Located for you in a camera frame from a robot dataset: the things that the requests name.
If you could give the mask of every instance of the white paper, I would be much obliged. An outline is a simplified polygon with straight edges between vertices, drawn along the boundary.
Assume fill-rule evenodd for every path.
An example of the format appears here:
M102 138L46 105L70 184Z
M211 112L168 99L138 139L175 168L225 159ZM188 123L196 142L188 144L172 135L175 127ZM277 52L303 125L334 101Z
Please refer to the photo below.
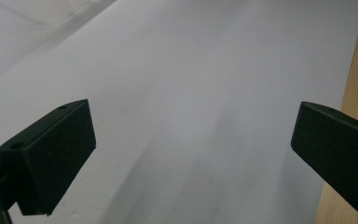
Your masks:
M0 145L88 98L97 148L50 217L14 223L314 223L290 148L301 101L339 108L358 1L117 1L0 76Z
M46 24L57 24L65 20L88 2L89 0L0 0L1 4L25 17Z

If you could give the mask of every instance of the white sheet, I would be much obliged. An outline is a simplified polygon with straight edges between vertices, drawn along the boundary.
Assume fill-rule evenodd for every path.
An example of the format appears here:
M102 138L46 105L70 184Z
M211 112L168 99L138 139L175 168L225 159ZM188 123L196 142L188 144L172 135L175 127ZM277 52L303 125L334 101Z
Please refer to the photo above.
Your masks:
M358 1L115 2L0 76L0 145L83 98L97 135L53 215L14 223L313 223L290 139L301 101L339 108L357 32Z

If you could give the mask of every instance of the black clamp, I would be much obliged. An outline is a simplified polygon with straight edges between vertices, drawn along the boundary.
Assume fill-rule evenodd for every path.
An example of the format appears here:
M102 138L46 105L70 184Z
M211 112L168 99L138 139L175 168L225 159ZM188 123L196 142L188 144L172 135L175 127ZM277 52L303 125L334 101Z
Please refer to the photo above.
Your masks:
M358 120L327 106L303 102L291 146L358 211Z
M0 224L17 202L50 215L96 147L87 100L62 105L0 146Z

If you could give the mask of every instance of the white surface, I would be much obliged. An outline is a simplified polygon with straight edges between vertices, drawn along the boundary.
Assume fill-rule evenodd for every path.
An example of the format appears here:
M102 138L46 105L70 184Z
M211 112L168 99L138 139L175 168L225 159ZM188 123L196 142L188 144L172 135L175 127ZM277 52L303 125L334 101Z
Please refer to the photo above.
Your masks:
M290 148L301 101L339 108L358 1L121 0L0 76L0 145L88 98L93 152L51 217L15 223L313 223Z
M46 25L0 4L0 76L15 64L38 60L115 0L94 0L64 22Z
M46 24L63 21L88 2L88 0L0 0L0 3L25 17Z

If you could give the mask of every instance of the screw hole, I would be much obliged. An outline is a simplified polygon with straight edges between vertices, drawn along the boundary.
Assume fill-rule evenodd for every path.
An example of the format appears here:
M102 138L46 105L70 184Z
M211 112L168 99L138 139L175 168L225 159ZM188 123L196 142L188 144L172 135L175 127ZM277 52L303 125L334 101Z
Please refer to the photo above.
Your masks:
M15 143L13 145L11 145L11 149L18 149L23 147L25 144L23 142L19 142L19 143Z

